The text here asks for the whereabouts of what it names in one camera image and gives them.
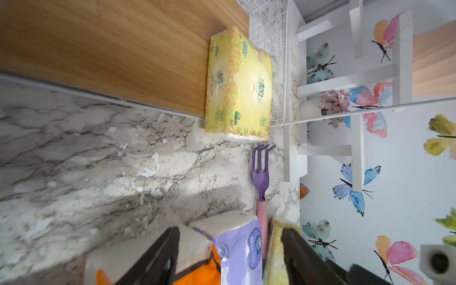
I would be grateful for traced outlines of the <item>yellow tissue pack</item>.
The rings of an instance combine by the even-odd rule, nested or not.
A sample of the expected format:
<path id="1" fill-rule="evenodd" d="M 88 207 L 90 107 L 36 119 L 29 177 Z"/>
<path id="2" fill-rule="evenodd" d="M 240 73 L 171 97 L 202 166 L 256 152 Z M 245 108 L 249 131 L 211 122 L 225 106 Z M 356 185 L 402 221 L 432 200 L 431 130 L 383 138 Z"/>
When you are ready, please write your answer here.
<path id="1" fill-rule="evenodd" d="M 263 273 L 264 285 L 288 285 L 289 278 L 284 263 L 284 246 L 281 236 L 284 229 L 294 229 L 302 235 L 302 229 L 298 224 L 289 220 L 274 216 L 270 225 L 270 237 L 268 253 Z"/>
<path id="2" fill-rule="evenodd" d="M 237 27 L 211 37 L 205 132 L 226 140 L 258 143 L 270 136 L 271 56 Z"/>

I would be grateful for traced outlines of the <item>purple tissue pack shelf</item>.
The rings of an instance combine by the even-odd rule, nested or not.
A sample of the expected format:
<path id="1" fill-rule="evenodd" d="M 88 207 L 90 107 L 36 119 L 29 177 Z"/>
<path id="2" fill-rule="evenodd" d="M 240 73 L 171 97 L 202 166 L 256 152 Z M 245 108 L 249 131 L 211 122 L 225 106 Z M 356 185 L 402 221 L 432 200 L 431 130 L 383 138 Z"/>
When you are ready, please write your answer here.
<path id="1" fill-rule="evenodd" d="M 218 285 L 262 284 L 262 234 L 258 217 L 232 210 L 190 223 L 205 235 L 219 259 Z"/>

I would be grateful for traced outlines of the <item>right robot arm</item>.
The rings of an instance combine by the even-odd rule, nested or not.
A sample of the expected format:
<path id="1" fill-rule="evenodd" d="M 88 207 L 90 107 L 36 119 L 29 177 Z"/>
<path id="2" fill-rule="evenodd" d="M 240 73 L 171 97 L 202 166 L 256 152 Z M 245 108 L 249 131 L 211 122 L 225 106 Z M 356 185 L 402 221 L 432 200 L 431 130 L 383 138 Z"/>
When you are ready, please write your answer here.
<path id="1" fill-rule="evenodd" d="M 330 260 L 326 260 L 325 264 L 331 269 L 336 275 L 342 285 L 389 285 L 390 283 L 381 279 L 374 273 L 371 273 L 367 269 L 352 264 L 348 271 L 344 270 L 336 263 Z"/>

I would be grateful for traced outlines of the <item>orange tissue pack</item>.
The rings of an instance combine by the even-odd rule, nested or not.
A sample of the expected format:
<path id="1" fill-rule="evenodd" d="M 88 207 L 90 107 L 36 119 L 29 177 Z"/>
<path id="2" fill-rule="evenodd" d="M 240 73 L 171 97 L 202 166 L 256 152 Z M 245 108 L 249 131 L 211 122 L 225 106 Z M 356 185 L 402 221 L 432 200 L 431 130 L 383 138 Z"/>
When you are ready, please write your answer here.
<path id="1" fill-rule="evenodd" d="M 184 226 L 96 249 L 87 256 L 85 285 L 219 285 L 221 261 L 213 243 Z"/>

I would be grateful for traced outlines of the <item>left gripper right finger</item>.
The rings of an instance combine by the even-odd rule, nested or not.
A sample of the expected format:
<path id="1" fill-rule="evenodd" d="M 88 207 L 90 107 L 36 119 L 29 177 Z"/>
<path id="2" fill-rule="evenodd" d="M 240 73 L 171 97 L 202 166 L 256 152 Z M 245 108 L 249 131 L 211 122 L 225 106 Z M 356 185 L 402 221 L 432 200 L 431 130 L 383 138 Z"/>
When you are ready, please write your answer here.
<path id="1" fill-rule="evenodd" d="M 323 261 L 294 229 L 284 229 L 281 242 L 284 264 L 291 285 L 346 285 L 341 277 Z"/>

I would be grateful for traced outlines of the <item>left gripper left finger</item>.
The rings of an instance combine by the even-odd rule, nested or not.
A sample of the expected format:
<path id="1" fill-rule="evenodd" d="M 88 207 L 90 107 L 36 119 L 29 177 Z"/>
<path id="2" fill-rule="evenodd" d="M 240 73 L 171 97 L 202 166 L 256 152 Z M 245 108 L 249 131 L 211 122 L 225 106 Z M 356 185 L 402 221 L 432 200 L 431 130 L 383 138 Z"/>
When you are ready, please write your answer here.
<path id="1" fill-rule="evenodd" d="M 116 285 L 171 285 L 176 273 L 180 231 L 168 228 Z"/>

